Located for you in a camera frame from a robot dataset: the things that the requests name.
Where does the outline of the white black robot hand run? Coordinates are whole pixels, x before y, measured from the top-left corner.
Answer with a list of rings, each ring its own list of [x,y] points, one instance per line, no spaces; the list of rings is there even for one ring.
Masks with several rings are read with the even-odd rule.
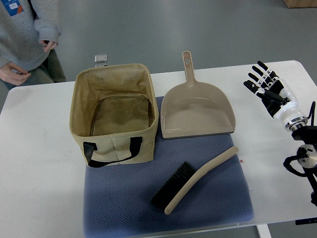
[[[252,70],[256,74],[248,73],[250,79],[243,84],[261,99],[269,115],[288,131],[306,126],[308,118],[299,110],[298,100],[286,82],[261,61]]]

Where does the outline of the person's right hand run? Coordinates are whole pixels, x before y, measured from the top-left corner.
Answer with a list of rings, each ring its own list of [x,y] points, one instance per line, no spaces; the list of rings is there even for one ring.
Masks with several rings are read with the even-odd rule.
[[[12,62],[7,63],[0,68],[0,79],[15,86],[20,86],[30,76],[31,73]]]

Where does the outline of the person's left hand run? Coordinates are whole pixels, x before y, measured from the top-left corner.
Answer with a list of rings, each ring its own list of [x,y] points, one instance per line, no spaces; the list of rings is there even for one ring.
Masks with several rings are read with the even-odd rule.
[[[40,44],[42,45],[44,52],[48,52],[50,50],[53,50],[58,46],[57,42],[48,41],[48,40],[40,41]]]

